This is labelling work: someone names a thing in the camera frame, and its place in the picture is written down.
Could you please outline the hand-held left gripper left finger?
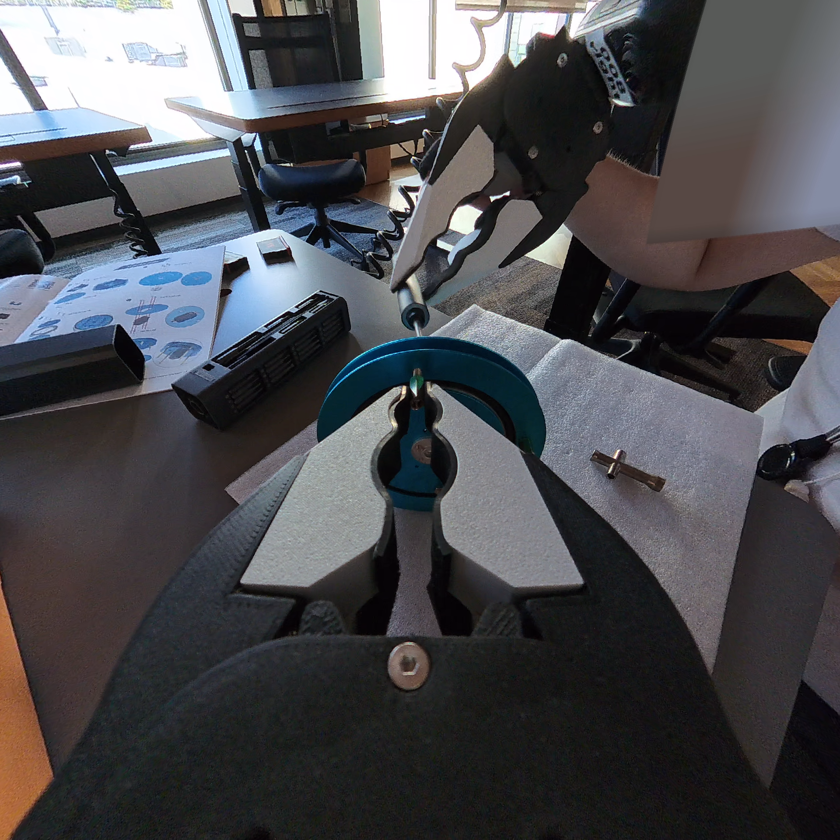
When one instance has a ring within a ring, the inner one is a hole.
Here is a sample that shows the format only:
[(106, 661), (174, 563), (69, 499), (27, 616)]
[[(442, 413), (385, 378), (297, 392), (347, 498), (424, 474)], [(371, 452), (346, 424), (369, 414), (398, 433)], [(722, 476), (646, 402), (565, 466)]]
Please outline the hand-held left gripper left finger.
[(398, 562), (376, 463), (400, 396), (392, 388), (309, 451), (240, 579), (245, 592), (329, 601), (349, 629), (386, 631)]

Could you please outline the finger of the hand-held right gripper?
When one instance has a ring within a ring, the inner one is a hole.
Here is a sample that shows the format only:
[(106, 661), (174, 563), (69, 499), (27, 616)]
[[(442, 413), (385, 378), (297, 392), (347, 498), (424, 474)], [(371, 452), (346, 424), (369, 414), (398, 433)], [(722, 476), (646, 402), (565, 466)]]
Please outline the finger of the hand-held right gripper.
[(505, 197), (496, 209), (487, 209), (481, 225), (450, 251), (447, 269), (429, 289), (430, 305), (438, 305), (501, 267), (542, 220), (529, 200)]
[[(417, 198), (412, 220), (398, 249), (392, 268), (391, 291), (403, 287), (424, 260), (429, 245), (443, 234), (457, 205), (473, 193), (480, 193), (494, 175), (494, 145), (476, 126), (455, 156), (436, 176), (428, 178)], [(504, 201), (496, 202), (478, 232), (466, 237), (467, 245), (455, 249), (444, 282), (453, 289), (469, 286), (501, 266), (505, 258), (505, 236), (501, 219)]]

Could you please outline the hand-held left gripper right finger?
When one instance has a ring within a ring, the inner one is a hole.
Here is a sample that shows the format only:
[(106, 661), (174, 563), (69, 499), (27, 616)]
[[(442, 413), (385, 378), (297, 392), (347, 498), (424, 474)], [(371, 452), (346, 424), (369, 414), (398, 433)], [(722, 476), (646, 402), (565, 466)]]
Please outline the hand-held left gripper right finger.
[(434, 502), (428, 584), (444, 634), (469, 634), (488, 605), (582, 594), (585, 583), (518, 446), (440, 386), (427, 397)]

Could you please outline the grey electric screwdriver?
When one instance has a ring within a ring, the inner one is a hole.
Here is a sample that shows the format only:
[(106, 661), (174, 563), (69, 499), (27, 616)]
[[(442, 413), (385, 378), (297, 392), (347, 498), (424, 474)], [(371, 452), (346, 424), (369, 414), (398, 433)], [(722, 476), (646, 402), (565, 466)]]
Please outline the grey electric screwdriver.
[(395, 289), (395, 297), (403, 326), (416, 336), (422, 336), (428, 325), (429, 310), (414, 274), (405, 278)]

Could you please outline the blue metal wheel assembly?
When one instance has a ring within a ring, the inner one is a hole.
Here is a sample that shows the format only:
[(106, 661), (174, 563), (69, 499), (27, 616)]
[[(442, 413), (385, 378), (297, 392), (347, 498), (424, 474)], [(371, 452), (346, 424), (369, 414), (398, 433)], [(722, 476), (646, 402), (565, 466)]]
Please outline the blue metal wheel assembly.
[(544, 414), (526, 375), (493, 350), (438, 336), (385, 343), (347, 364), (332, 382), (318, 415), (318, 440), (392, 388), (409, 385), (415, 369), (524, 451), (543, 452)]

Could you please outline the person's right forearm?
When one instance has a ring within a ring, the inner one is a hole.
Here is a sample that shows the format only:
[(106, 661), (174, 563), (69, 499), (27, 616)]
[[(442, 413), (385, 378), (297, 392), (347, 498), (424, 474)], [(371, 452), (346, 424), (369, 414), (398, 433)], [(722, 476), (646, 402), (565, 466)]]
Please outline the person's right forearm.
[(598, 259), (643, 286), (733, 287), (839, 254), (838, 242), (813, 228), (649, 244), (658, 179), (609, 156), (586, 181), (588, 191), (566, 227)]

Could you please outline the dark grey desk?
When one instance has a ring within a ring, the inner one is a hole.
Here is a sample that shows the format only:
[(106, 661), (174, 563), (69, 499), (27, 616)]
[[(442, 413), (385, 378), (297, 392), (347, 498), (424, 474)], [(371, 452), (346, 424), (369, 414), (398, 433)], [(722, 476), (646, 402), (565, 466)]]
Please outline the dark grey desk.
[[(250, 271), (222, 303), (222, 348), (319, 289), (348, 303), (351, 332), (227, 432), (171, 391), (2, 420), (3, 592), (53, 770), (84, 732), (154, 599), (231, 510), (226, 486), (318, 414), (333, 377), (405, 334), (387, 286), (288, 237), (236, 240)], [(713, 679), (749, 760), (772, 780), (823, 609), (837, 536), (775, 485), (752, 489)]]

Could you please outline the metal cross wrench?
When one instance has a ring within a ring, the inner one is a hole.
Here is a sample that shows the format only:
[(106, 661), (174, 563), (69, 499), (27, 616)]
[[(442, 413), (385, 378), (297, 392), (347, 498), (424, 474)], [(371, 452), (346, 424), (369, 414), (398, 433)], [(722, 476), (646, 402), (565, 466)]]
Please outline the metal cross wrench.
[(629, 465), (626, 461), (627, 453), (623, 449), (617, 449), (614, 454), (608, 455), (595, 450), (591, 455), (591, 461), (606, 468), (607, 478), (614, 480), (617, 476), (626, 476), (649, 489), (660, 492), (666, 483), (661, 476), (649, 474), (635, 466)]

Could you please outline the black screwdriver bit holder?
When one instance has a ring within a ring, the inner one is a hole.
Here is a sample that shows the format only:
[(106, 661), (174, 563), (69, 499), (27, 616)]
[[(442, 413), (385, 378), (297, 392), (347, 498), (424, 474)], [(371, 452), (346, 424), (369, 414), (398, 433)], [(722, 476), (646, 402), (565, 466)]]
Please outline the black screwdriver bit holder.
[(346, 300), (318, 290), (171, 388), (194, 417), (226, 429), (349, 330)]

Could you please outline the black office chair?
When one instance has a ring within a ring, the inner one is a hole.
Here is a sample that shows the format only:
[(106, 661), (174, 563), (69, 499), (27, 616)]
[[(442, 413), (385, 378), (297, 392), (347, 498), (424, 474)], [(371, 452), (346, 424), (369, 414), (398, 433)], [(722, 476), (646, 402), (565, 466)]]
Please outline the black office chair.
[(789, 271), (722, 290), (685, 292), (640, 287), (625, 280), (599, 305), (590, 345), (618, 360), (664, 371), (719, 392), (739, 390), (688, 359), (723, 369), (733, 351), (714, 339), (813, 341), (829, 307)]
[(17, 228), (4, 229), (0, 241), (1, 279), (44, 272), (44, 258), (29, 233)]

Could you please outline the black high-back chair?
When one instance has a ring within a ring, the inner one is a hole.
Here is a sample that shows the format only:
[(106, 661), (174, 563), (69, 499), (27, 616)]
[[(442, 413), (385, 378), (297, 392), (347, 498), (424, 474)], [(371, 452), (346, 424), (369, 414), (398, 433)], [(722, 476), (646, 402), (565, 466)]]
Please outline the black high-back chair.
[(247, 88), (281, 88), (363, 78), (359, 25), (332, 12), (288, 17), (233, 15)]

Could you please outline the instruction sheet with blue circles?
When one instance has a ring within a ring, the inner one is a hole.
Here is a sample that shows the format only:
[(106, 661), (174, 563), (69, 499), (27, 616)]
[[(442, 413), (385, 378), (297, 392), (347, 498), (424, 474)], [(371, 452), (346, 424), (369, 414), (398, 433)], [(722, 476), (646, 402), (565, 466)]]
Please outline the instruction sheet with blue circles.
[(210, 357), (224, 252), (216, 245), (85, 271), (55, 294), (16, 342), (118, 324), (145, 360), (143, 383), (120, 395), (167, 390)]

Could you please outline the black rectangular sleeve case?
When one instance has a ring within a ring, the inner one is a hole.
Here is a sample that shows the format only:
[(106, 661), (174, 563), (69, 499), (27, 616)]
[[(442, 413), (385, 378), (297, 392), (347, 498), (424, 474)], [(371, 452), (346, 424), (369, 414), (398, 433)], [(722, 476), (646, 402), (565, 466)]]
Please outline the black rectangular sleeve case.
[(1, 348), (1, 415), (137, 385), (144, 355), (116, 324)]

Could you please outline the white instruction booklet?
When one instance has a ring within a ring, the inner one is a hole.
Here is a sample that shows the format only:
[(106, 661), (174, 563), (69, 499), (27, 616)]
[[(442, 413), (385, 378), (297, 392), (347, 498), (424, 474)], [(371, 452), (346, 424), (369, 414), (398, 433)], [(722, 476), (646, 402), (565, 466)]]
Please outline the white instruction booklet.
[(1, 346), (14, 343), (67, 283), (68, 279), (43, 275), (2, 279)]

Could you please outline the person's dark pants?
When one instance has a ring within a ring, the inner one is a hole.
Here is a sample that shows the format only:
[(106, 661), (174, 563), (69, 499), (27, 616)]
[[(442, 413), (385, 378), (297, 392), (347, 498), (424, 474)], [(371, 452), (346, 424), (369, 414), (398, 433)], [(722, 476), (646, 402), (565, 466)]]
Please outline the person's dark pants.
[(839, 838), (839, 718), (801, 683), (771, 785), (802, 838)]

